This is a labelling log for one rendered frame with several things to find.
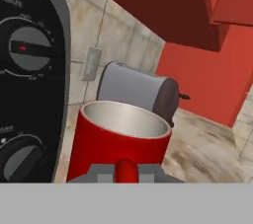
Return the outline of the grey toaster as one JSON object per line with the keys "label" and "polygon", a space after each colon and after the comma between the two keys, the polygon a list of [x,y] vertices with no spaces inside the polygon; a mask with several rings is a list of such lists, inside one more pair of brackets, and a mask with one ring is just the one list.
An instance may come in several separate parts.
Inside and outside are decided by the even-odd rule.
{"label": "grey toaster", "polygon": [[109,62],[98,85],[98,101],[116,101],[154,112],[174,126],[173,115],[179,100],[189,100],[179,90],[178,82],[134,69],[125,63]]}

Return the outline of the dark red wall cabinet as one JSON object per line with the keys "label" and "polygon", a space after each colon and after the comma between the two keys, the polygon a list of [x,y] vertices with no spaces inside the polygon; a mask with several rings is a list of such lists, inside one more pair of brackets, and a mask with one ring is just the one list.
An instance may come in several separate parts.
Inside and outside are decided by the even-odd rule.
{"label": "dark red wall cabinet", "polygon": [[219,51],[227,25],[211,21],[211,0],[114,0],[167,42]]}

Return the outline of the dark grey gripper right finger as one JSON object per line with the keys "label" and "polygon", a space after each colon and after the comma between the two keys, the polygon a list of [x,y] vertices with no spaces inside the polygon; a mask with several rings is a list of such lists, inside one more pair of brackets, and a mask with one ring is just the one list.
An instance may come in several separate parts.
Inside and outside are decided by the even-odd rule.
{"label": "dark grey gripper right finger", "polygon": [[138,181],[140,183],[180,183],[181,180],[167,175],[159,164],[140,164],[138,167]]}

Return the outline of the red mug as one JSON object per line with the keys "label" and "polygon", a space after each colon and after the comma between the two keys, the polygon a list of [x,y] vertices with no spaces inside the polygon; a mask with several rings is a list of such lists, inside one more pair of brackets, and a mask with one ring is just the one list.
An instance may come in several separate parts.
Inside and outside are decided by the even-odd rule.
{"label": "red mug", "polygon": [[137,183],[137,167],[160,164],[171,134],[167,121],[145,109],[112,101],[87,103],[77,116],[67,179],[86,175],[93,165],[112,165],[117,183]]}

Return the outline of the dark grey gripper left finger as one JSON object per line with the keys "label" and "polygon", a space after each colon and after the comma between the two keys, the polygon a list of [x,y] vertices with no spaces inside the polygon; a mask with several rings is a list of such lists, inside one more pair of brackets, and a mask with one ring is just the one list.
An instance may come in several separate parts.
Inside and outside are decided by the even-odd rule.
{"label": "dark grey gripper left finger", "polygon": [[85,175],[70,180],[71,183],[112,183],[114,181],[114,165],[93,164]]}

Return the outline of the tall red cabinet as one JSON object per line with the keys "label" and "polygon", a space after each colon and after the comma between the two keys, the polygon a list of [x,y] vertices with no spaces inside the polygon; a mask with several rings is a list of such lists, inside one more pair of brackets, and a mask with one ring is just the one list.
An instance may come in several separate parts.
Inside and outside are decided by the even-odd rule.
{"label": "tall red cabinet", "polygon": [[182,109],[232,126],[253,83],[253,28],[230,27],[219,52],[167,42],[156,73],[191,97]]}

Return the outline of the large grey oven knob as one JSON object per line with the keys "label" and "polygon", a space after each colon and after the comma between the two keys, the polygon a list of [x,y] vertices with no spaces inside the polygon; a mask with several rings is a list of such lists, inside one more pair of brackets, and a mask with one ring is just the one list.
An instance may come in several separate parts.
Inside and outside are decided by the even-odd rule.
{"label": "large grey oven knob", "polygon": [[27,71],[43,69],[53,56],[46,35],[32,27],[18,28],[11,34],[9,52],[13,61]]}

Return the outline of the small grey oven knob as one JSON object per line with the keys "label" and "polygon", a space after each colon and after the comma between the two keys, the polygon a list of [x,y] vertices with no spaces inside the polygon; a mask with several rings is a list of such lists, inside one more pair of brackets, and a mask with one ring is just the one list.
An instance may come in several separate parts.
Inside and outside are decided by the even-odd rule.
{"label": "small grey oven knob", "polygon": [[0,182],[25,182],[42,158],[42,149],[25,146],[0,157]]}

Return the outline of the grey wall socket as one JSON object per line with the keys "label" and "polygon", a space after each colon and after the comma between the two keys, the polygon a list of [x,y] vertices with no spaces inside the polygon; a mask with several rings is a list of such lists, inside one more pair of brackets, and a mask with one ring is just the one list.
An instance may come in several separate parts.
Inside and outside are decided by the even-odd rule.
{"label": "grey wall socket", "polygon": [[82,81],[94,81],[102,56],[102,49],[98,47],[89,47],[84,61],[84,67],[81,75]]}

